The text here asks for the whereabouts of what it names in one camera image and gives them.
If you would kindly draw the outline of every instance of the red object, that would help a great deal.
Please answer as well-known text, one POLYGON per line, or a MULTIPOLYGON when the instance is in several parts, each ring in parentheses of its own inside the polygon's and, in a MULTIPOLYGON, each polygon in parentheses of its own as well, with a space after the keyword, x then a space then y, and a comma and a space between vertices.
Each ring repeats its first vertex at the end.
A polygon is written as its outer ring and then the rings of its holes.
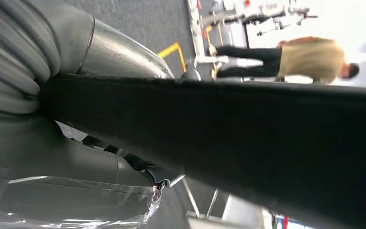
POLYGON ((288 216, 284 216, 284 227, 283 229, 287 229, 288 226, 288 216))

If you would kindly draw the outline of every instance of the yellow floor marking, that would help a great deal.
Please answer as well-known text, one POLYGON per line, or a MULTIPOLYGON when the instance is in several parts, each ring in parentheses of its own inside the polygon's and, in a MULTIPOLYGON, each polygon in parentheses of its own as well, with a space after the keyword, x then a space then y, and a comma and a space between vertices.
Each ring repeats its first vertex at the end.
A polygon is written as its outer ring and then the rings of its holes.
POLYGON ((222 32, 221 32, 221 25, 220 24, 218 24, 218 32, 220 33, 221 45, 224 45, 224 40, 222 39, 222 32))
POLYGON ((182 67, 184 72, 186 72, 186 64, 183 58, 183 52, 182 52, 182 48, 180 47, 179 43, 174 43, 171 46, 167 47, 165 50, 161 51, 160 53, 158 53, 158 55, 161 58, 165 58, 166 56, 168 56, 169 54, 171 54, 172 52, 178 50, 179 51, 179 55, 180 55, 180 61, 182 62, 182 67))
POLYGON ((211 45, 211 41, 210 41, 210 35, 208 34, 211 30, 213 30, 213 27, 211 25, 209 25, 207 28, 205 28, 205 32, 207 33, 207 40, 208 40, 208 44, 211 45))

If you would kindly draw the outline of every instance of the shoe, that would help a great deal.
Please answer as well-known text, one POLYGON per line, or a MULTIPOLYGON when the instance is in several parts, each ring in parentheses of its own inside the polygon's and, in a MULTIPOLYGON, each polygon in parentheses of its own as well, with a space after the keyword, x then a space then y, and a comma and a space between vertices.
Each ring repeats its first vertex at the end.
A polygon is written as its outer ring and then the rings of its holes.
POLYGON ((211 78, 213 80, 217 80, 217 71, 215 69, 211 70, 211 78))
POLYGON ((222 63, 218 63, 216 66, 215 66, 215 69, 212 69, 211 70, 211 77, 214 79, 214 80, 217 80, 217 74, 218 74, 218 71, 220 70, 222 66, 222 63))
POLYGON ((216 56, 218 54, 217 49, 212 44, 210 44, 208 51, 210 53, 210 56, 216 56))

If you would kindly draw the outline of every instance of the man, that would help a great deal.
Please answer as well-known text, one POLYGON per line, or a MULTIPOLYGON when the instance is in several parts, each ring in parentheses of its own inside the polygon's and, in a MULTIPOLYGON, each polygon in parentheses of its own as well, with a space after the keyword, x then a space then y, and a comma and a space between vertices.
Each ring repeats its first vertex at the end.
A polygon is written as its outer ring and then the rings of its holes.
POLYGON ((280 42, 277 48, 247 49, 231 46, 210 47, 211 55, 226 55, 263 61, 262 66, 231 67, 212 72, 213 77, 254 76, 275 77, 304 75, 313 83, 329 84, 336 77, 351 79, 360 69, 356 63, 346 63, 343 49, 334 40, 303 37, 280 42))

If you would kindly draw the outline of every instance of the man's arm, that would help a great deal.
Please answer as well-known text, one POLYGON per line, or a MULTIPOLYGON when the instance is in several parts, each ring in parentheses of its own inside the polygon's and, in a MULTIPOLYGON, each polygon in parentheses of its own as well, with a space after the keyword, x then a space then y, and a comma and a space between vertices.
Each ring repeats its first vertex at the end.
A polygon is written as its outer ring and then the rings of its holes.
POLYGON ((297 39, 293 39, 293 40, 289 40, 289 41, 282 41, 279 42, 279 44, 277 45, 277 47, 281 47, 283 46, 283 44, 297 44, 297 43, 303 43, 303 42, 332 42, 332 39, 326 39, 326 38, 320 38, 320 37, 301 37, 301 38, 297 38, 297 39))
POLYGON ((313 41, 315 37, 309 36, 309 37, 301 37, 293 40, 286 41, 287 44, 294 44, 294 43, 301 43, 301 42, 310 42, 313 41))

